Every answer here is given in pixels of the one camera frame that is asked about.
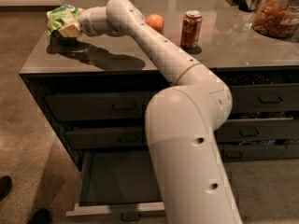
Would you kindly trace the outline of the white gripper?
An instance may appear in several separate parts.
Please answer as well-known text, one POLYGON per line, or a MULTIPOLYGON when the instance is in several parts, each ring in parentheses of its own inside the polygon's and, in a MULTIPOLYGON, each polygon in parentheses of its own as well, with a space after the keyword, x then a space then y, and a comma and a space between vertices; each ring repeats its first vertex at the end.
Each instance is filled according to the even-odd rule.
POLYGON ((78 16, 78 23, 69 23, 58 30, 63 38, 75 38, 82 35, 99 36, 109 31, 105 7, 92 7, 78 16))

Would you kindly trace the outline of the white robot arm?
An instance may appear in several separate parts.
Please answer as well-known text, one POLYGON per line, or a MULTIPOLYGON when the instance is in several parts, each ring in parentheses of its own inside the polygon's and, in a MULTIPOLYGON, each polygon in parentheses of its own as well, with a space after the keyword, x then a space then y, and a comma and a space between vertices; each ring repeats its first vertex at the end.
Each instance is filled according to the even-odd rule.
POLYGON ((63 37, 129 35, 169 88, 146 110, 146 137, 168 224, 242 224, 214 132, 228 119, 228 87, 148 26, 129 0, 109 0, 67 19, 63 37))

